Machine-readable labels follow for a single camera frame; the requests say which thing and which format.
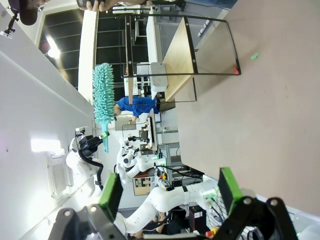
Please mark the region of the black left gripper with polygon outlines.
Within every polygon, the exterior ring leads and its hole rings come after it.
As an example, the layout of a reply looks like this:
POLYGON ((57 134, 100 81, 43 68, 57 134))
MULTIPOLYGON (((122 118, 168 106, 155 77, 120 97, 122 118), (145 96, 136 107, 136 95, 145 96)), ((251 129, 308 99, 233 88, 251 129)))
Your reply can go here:
POLYGON ((108 131, 102 132, 99 136, 87 135, 79 141, 80 151, 85 157, 92 156, 97 150, 98 146, 103 143, 103 140, 109 136, 108 131))

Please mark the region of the person's left hand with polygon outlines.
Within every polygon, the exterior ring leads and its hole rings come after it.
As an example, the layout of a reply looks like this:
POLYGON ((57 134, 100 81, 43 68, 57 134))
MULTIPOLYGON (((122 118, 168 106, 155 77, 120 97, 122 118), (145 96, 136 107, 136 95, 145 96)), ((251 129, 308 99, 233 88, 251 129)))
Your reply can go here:
POLYGON ((84 9, 92 12, 105 12, 108 10, 108 6, 105 5, 104 1, 94 0, 92 2, 87 0, 84 9))

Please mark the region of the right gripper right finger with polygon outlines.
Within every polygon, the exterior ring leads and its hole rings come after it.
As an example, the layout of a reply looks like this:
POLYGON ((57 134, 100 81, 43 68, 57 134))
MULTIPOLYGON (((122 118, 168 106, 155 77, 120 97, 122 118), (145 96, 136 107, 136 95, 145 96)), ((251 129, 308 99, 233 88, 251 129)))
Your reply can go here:
POLYGON ((228 218, 217 231, 218 240, 237 240, 246 227, 259 229, 263 239, 297 240, 297 233, 284 201, 271 197, 266 201, 242 193, 230 167, 219 170, 218 188, 228 218))

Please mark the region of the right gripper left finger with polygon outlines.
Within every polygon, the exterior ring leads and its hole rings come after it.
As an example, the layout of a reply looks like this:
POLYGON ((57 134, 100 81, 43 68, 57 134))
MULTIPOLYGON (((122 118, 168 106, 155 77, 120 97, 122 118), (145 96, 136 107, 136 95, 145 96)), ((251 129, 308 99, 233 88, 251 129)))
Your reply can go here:
POLYGON ((50 240, 85 240, 97 235, 101 240, 124 240, 115 225, 123 187, 120 176, 111 173, 103 187, 98 203, 84 206, 80 211, 72 208, 59 210, 51 229, 50 240))

